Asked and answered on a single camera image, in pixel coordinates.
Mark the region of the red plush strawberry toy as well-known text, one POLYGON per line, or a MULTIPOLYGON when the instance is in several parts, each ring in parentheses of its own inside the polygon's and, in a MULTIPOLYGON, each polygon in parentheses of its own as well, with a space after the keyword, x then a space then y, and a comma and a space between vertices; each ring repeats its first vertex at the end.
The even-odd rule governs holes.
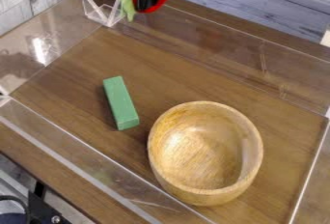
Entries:
POLYGON ((155 8, 155 9, 149 9, 148 5, 147 5, 147 9, 140 11, 137 9, 137 0, 120 0, 121 1, 121 12, 124 13, 128 21, 133 21, 133 17, 136 14, 149 14, 152 12, 155 12, 164 4, 167 0, 163 0, 161 5, 155 8))

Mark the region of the green rectangular block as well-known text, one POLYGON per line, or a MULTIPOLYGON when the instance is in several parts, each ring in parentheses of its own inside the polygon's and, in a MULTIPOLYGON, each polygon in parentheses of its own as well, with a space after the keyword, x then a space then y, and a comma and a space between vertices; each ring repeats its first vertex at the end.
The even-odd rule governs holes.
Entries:
POLYGON ((103 80, 103 88, 108 99, 117 130, 125 130, 139 125, 139 116, 121 76, 103 80))

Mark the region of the wooden bowl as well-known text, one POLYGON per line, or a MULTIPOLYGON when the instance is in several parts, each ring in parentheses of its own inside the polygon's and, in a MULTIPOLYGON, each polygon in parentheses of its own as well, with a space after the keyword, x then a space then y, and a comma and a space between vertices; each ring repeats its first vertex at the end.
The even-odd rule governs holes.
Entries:
POLYGON ((263 162, 260 132, 236 109, 213 101, 171 107, 147 141, 156 180, 193 206, 217 206, 245 191, 263 162))

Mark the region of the clear acrylic corner bracket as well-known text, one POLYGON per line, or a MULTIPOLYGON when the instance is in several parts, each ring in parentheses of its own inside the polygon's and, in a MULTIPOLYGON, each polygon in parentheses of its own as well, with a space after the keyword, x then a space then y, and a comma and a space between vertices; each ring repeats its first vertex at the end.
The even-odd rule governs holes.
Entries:
POLYGON ((125 17, 120 0, 115 0, 112 6, 107 4, 97 6, 93 0, 81 1, 85 17, 108 28, 113 27, 125 17))

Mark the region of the clear acrylic tray wall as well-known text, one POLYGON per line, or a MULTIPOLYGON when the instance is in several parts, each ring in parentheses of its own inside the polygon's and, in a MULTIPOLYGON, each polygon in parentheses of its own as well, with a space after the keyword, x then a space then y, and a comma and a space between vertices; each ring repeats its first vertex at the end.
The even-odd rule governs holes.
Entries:
POLYGON ((108 28, 62 0, 0 37, 0 154, 99 224, 330 224, 330 50, 294 49, 175 3, 108 28), (103 80, 121 76, 139 125, 117 130, 103 80), (256 126, 264 156, 244 193, 193 207, 156 181, 151 127, 209 100, 256 126))

